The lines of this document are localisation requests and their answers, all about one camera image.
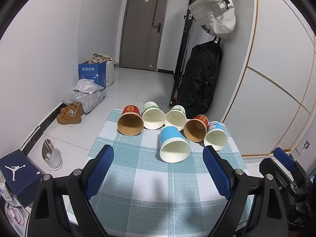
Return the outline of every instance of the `tablecloth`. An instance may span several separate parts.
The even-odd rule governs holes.
[[[220,217],[227,200],[219,195],[203,162],[203,144],[187,140],[189,156],[166,163],[159,156],[160,130],[143,129],[137,136],[117,131],[122,110],[113,110],[94,142],[87,161],[105,144],[114,148],[113,163],[96,196],[90,199],[108,234],[117,237],[204,237]],[[233,168],[247,167],[224,124],[228,144],[218,151]],[[247,200],[240,223],[247,221]],[[67,212],[73,215],[71,204]]]

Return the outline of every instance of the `brown shoe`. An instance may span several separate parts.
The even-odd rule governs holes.
[[[60,111],[60,114],[64,114],[65,111],[67,111],[70,107],[72,107],[73,110],[78,110],[80,116],[82,116],[84,114],[81,103],[75,102],[75,101],[73,103],[70,103],[69,105],[67,105],[67,107],[62,108]]]
[[[79,111],[73,110],[71,107],[63,114],[57,115],[57,122],[61,125],[79,124],[81,120]]]

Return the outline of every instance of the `white and green paper cup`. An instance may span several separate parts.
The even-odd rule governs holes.
[[[204,145],[211,145],[214,150],[219,151],[227,145],[227,142],[228,137],[222,125],[217,121],[210,122],[207,127],[207,134],[204,138]]]
[[[179,131],[183,130],[186,124],[185,109],[180,106],[174,106],[167,114],[165,126],[175,126]]]
[[[150,130],[159,129],[166,120],[165,113],[153,101],[145,103],[143,110],[144,127]]]
[[[189,156],[191,147],[175,126],[165,126],[160,132],[160,158],[176,163]]]

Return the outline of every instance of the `metal bolt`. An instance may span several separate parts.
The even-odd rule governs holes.
[[[51,178],[51,175],[44,175],[43,180],[48,181]]]
[[[244,173],[244,171],[240,168],[236,169],[235,172],[237,175],[242,175]]]
[[[76,169],[76,170],[73,172],[73,174],[74,174],[75,176],[78,176],[78,175],[81,174],[81,172],[82,172],[81,169]]]
[[[273,175],[267,174],[267,178],[271,181],[271,180],[273,180]]]

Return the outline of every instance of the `checkered tablecloth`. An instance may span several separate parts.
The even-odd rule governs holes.
[[[114,160],[99,192],[90,199],[98,219],[111,236],[204,237],[219,219],[227,200],[220,196],[203,162],[203,146],[191,145],[190,155],[178,163],[159,156],[160,130],[143,129],[137,136],[117,131],[122,110],[113,110],[88,155],[95,158],[105,144]],[[227,128],[228,144],[218,153],[233,168],[246,165]],[[240,223],[246,222],[250,198]],[[71,205],[68,214],[73,215]]]

